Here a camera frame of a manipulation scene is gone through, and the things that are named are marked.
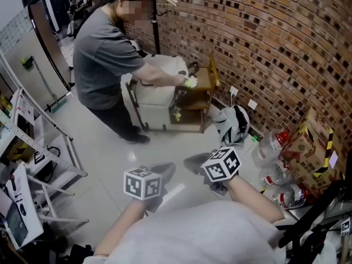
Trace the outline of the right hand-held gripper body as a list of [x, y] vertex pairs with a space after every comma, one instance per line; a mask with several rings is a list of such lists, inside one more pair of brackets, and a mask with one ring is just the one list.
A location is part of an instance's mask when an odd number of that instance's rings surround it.
[[184, 167], [203, 177], [203, 183], [214, 193], [224, 196], [228, 189], [223, 184], [239, 174], [242, 163], [233, 146], [201, 153], [184, 160]]

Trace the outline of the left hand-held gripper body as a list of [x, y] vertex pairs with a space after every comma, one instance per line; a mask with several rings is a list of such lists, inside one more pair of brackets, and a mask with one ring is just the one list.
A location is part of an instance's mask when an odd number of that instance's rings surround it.
[[147, 203], [147, 211], [155, 213], [167, 194], [166, 185], [173, 178], [173, 162], [140, 166], [124, 172], [123, 192]]

